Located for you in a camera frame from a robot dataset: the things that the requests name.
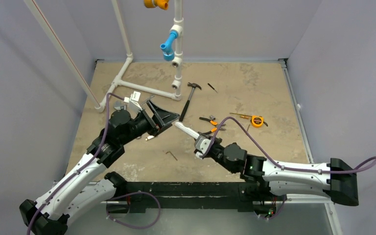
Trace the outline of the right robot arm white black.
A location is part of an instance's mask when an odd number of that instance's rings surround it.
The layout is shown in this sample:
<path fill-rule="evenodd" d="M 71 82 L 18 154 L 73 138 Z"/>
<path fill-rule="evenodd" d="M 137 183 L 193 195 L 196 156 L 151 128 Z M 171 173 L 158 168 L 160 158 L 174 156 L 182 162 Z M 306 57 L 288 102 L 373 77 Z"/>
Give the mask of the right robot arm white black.
<path fill-rule="evenodd" d="M 249 154 L 235 142 L 223 147 L 210 136 L 194 135 L 195 155 L 212 158 L 230 173 L 255 186 L 256 195 L 267 199 L 271 195 L 309 194 L 328 197 L 344 206 L 358 206 L 357 174 L 343 160 L 331 158 L 328 163 L 272 163 L 265 157 Z"/>

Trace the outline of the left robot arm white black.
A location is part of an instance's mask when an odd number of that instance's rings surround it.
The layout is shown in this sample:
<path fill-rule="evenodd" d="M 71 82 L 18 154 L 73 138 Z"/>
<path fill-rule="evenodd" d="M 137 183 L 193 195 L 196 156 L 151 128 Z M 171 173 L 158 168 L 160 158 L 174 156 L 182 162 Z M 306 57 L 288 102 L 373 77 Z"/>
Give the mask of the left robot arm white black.
<path fill-rule="evenodd" d="M 126 181 L 116 172 L 107 174 L 106 179 L 95 185 L 90 186 L 89 182 L 124 154 L 127 143 L 145 133 L 157 136 L 180 117 L 150 100 L 146 103 L 153 112 L 152 117 L 142 108 L 135 118 L 127 110 L 114 111 L 100 135 L 69 173 L 41 197 L 21 203 L 20 212 L 28 234 L 63 235 L 74 221 L 95 205 L 107 199 L 125 197 Z"/>

